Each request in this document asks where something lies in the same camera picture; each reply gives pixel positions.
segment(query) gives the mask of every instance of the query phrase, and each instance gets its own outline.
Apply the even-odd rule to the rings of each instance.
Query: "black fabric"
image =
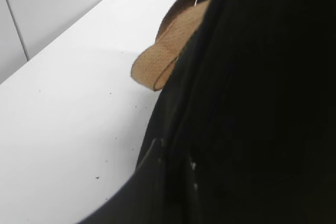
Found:
[[[212,0],[134,176],[83,224],[335,223],[335,8]]]

